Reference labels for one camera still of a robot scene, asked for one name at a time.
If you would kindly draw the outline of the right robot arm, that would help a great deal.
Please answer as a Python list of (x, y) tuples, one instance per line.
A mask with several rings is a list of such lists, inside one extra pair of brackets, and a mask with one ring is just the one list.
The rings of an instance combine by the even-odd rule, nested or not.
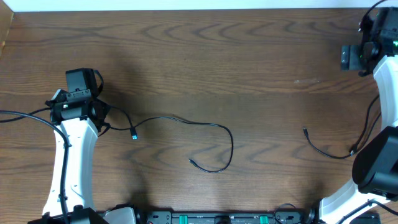
[(342, 70), (372, 75), (381, 105), (381, 131), (362, 149), (353, 146), (352, 178), (338, 191), (321, 199), (311, 223), (350, 223), (369, 209), (397, 201), (397, 8), (382, 7), (374, 18), (365, 13), (359, 23), (362, 40), (344, 45)]

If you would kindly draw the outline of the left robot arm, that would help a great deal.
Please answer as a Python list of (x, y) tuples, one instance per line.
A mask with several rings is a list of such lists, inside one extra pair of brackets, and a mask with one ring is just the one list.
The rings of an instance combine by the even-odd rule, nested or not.
[(95, 209), (93, 154), (107, 113), (106, 104), (98, 99), (104, 84), (96, 81), (103, 77), (91, 68), (65, 74), (68, 89), (57, 90), (45, 103), (56, 127), (56, 151), (49, 197), (36, 223), (73, 223), (75, 210)]

